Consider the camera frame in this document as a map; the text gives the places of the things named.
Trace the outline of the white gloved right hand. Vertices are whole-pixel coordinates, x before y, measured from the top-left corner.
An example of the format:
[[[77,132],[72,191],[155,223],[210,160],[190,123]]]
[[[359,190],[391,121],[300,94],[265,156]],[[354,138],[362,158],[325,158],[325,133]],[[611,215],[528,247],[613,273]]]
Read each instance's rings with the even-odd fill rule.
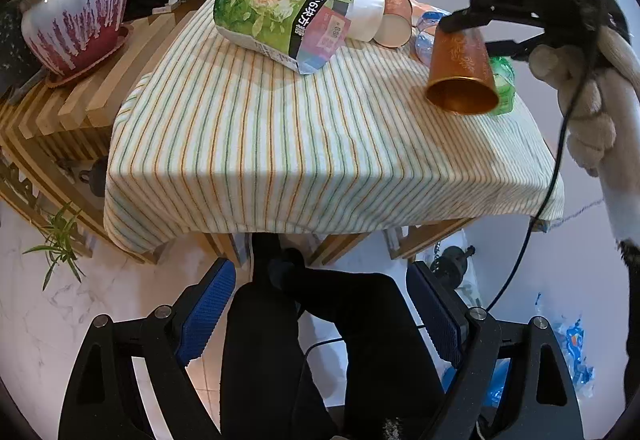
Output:
[[[566,146],[578,167],[600,180],[613,235],[639,244],[639,59],[615,30],[600,30],[610,65],[594,70],[567,123]]]

